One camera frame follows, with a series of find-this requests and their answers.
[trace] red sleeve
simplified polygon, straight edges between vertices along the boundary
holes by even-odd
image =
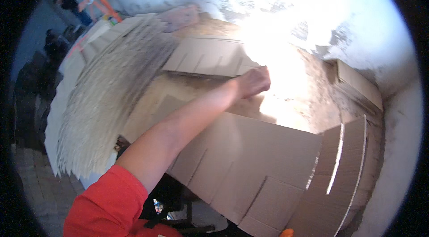
[[[76,197],[64,223],[64,236],[127,236],[146,199],[142,183],[113,165]]]

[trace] jeans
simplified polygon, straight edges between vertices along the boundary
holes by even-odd
[[[78,9],[72,9],[72,13],[80,20],[82,25],[88,26],[92,23],[91,17],[86,13],[85,10],[82,10],[80,13],[78,12]]]

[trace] red shirt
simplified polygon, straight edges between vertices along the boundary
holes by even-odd
[[[64,236],[180,237],[163,224],[144,228],[139,219],[147,190],[130,172],[113,165],[107,173],[76,197],[64,223]]]

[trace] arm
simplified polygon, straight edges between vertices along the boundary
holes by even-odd
[[[267,67],[252,69],[190,101],[142,134],[116,161],[152,191],[179,152],[240,98],[270,87]]]

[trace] hand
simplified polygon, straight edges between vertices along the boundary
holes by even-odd
[[[270,88],[271,80],[267,66],[253,68],[235,78],[239,84],[241,98],[249,98]]]

